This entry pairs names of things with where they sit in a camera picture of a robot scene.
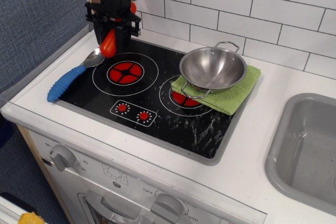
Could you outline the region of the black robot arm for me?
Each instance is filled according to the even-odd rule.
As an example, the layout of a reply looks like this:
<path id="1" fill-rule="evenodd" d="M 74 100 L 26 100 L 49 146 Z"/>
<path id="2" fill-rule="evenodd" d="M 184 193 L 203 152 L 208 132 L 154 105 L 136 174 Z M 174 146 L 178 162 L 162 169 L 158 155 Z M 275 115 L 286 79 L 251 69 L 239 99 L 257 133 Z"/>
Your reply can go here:
<path id="1" fill-rule="evenodd" d="M 100 0 L 87 2 L 86 19 L 92 22 L 102 55 L 112 58 L 123 52 L 131 36 L 140 35 L 141 18 L 136 15 L 136 0 Z"/>

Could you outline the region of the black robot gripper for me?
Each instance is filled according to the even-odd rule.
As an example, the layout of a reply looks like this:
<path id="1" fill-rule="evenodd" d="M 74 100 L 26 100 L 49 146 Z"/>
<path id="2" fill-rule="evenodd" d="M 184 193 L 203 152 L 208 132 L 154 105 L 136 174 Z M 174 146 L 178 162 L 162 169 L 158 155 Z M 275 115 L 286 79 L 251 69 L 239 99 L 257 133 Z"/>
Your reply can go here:
<path id="1" fill-rule="evenodd" d="M 99 15 L 105 13 L 112 17 L 117 17 L 129 11 L 131 1 L 133 0 L 100 0 L 100 3 L 85 3 L 85 7 L 87 8 L 86 19 L 93 23 L 99 46 L 103 43 L 112 29 L 112 21 L 100 22 Z M 116 53 L 121 53 L 128 47 L 131 39 L 131 30 L 131 23 L 122 23 L 116 25 L 114 28 Z"/>

